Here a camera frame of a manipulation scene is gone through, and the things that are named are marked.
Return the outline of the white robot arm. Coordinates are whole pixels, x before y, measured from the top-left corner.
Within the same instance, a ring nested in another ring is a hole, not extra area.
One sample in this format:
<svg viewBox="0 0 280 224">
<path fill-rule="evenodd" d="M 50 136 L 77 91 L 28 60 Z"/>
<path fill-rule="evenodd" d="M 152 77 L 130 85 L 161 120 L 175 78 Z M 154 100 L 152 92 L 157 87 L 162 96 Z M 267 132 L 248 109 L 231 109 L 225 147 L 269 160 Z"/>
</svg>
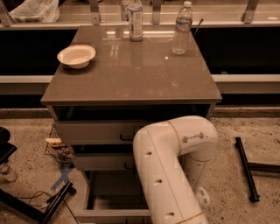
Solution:
<svg viewBox="0 0 280 224">
<path fill-rule="evenodd" d="M 152 224 L 208 224 L 200 185 L 217 146 L 214 125 L 196 115 L 153 123 L 136 133 L 134 159 Z"/>
</svg>

